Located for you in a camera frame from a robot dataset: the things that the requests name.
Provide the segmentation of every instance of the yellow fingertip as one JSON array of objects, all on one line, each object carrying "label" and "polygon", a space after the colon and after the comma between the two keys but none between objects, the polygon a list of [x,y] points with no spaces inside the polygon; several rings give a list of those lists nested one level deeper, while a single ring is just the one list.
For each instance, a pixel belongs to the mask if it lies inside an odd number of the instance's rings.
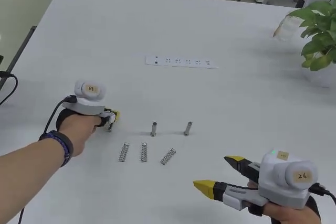
[{"label": "yellow fingertip", "polygon": [[209,199],[214,199],[214,185],[216,181],[212,180],[195,180],[194,187],[202,192]]}]

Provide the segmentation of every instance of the wristband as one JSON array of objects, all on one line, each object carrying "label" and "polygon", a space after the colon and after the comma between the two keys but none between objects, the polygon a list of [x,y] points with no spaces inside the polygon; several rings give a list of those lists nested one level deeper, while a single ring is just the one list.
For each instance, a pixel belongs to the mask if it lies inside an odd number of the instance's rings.
[{"label": "wristband", "polygon": [[65,136],[64,134],[57,132],[57,131],[50,131],[49,133],[43,133],[40,138],[39,141],[43,140],[43,139],[47,139],[47,138],[52,138],[54,140],[56,140],[62,147],[64,150],[64,162],[61,165],[61,167],[65,166],[70,159],[72,158],[74,149],[73,149],[73,145],[72,142],[70,141],[70,139]]}]

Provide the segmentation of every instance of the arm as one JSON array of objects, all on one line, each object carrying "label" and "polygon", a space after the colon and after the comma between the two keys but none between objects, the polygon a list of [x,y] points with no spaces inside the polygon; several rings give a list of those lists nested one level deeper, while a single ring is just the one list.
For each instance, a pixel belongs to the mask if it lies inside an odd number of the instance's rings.
[{"label": "arm", "polygon": [[[60,132],[69,137],[79,155],[100,123],[95,116],[72,115]],[[63,147],[54,139],[35,142],[0,157],[0,224],[10,221],[42,189],[64,161]]]}]

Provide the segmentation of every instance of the green leaf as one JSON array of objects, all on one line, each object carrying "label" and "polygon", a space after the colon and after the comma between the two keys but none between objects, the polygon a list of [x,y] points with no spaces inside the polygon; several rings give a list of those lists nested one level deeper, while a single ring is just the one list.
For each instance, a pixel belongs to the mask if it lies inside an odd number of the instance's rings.
[{"label": "green leaf", "polygon": [[311,10],[317,10],[324,15],[329,15],[329,11],[332,8],[332,5],[327,1],[315,1],[308,5],[306,8]]},{"label": "green leaf", "polygon": [[302,66],[303,68],[310,68],[310,64],[311,64],[312,61],[313,61],[313,59],[306,60],[306,61],[304,61],[304,62],[301,64],[301,66]]},{"label": "green leaf", "polygon": [[310,64],[310,71],[318,71],[327,67],[331,63],[331,58],[327,55],[323,55],[319,58],[314,58]]},{"label": "green leaf", "polygon": [[301,23],[300,27],[313,26],[314,22],[311,20],[305,20]]},{"label": "green leaf", "polygon": [[306,30],[304,30],[301,34],[301,38],[305,38],[305,36],[312,36],[314,34],[317,34],[320,31],[317,27],[307,27]]},{"label": "green leaf", "polygon": [[307,60],[311,60],[314,57],[314,54],[303,55],[304,58]]},{"label": "green leaf", "polygon": [[322,16],[320,14],[315,15],[315,22],[319,29],[322,31],[330,30],[331,19],[330,17]]},{"label": "green leaf", "polygon": [[308,42],[302,49],[301,55],[309,55],[323,50],[325,46],[318,40]]},{"label": "green leaf", "polygon": [[327,31],[327,33],[330,34],[333,40],[336,40],[336,31]]},{"label": "green leaf", "polygon": [[306,8],[295,10],[288,15],[292,17],[302,18],[303,20],[311,20],[311,21],[313,21],[315,18],[315,14],[312,12],[312,10]]},{"label": "green leaf", "polygon": [[336,61],[336,48],[331,49],[327,55],[332,59],[332,61]]},{"label": "green leaf", "polygon": [[334,18],[331,19],[330,30],[336,31],[336,20]]},{"label": "green leaf", "polygon": [[336,42],[332,39],[331,35],[328,33],[325,34],[316,34],[312,39],[312,41],[320,41],[325,47],[335,45]]}]

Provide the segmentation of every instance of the forearm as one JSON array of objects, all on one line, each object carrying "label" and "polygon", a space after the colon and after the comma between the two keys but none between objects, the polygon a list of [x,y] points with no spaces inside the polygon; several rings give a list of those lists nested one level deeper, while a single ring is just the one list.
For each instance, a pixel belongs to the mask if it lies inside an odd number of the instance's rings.
[{"label": "forearm", "polygon": [[45,139],[0,157],[0,224],[10,221],[64,161],[62,146]]}]

